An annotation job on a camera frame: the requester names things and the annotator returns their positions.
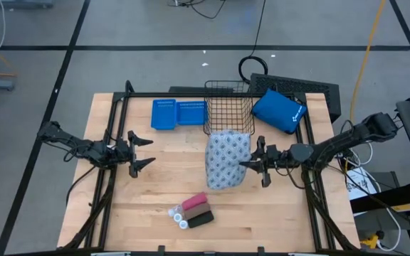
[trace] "pink sponge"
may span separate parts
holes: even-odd
[[[190,199],[184,201],[182,203],[182,208],[183,211],[185,210],[189,210],[191,208],[193,208],[194,206],[197,206],[201,203],[206,203],[207,199],[206,199],[206,195],[204,192],[202,193],[198,193],[195,196],[191,197]]]

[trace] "wooden table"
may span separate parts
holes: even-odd
[[[112,94],[94,96],[86,139],[102,139],[111,99]],[[315,251],[303,190],[295,188],[288,177],[279,176],[274,171],[271,171],[272,184],[262,188],[261,175],[251,170],[238,187],[210,190],[206,186],[204,162],[208,137],[202,126],[177,126],[173,131],[151,128],[153,99],[131,97],[129,100],[125,131],[134,130],[140,138],[152,139],[153,144],[136,149],[137,158],[156,157],[156,161],[145,167],[138,178],[130,178],[127,165],[118,167],[106,250],[156,251],[158,245],[165,245],[167,251],[255,252],[258,246],[264,246],[267,252]],[[307,95],[307,106],[316,143],[332,137],[324,95]],[[255,119],[255,126],[251,151],[256,148],[259,135],[266,137],[267,144],[276,144],[278,150],[288,149],[296,143],[295,135],[287,135],[258,119]],[[75,179],[89,168],[87,161],[80,160]],[[294,170],[293,176],[301,183],[300,170]],[[96,178],[97,171],[71,193],[58,246],[69,242],[89,216],[88,203],[93,200]],[[359,247],[344,176],[326,169],[322,179],[332,219]],[[179,229],[167,215],[167,210],[202,191],[208,194],[215,221],[197,228]],[[322,246],[326,247],[323,222],[317,216]],[[96,223],[93,245],[97,245],[99,230],[100,218]]]

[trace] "blue pouch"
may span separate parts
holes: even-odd
[[[295,132],[305,113],[305,106],[270,89],[253,107],[255,117],[288,134]]]

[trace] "white cloth with blue pattern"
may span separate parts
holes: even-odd
[[[220,190],[238,186],[246,175],[239,163],[251,159],[250,134],[225,130],[211,134],[205,151],[206,182]]]

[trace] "black wire basket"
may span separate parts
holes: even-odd
[[[205,82],[208,110],[205,134],[223,130],[254,134],[253,98],[248,89],[249,85],[243,81]]]

